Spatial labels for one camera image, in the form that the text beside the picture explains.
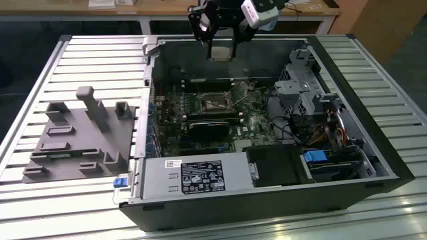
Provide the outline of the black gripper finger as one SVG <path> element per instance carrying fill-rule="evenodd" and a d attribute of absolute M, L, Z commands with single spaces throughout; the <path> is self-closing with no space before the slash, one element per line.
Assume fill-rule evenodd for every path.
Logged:
<path fill-rule="evenodd" d="M 218 32 L 218 27 L 214 25 L 216 8 L 216 4 L 191 5 L 187 8 L 193 37 L 207 44 L 207 59 L 212 58 L 212 40 Z"/>
<path fill-rule="evenodd" d="M 232 27 L 232 45 L 231 45 L 231 58 L 236 57 L 238 45 L 250 42 L 255 36 L 256 30 L 251 28 L 250 23 L 244 17 L 231 17 Z"/>

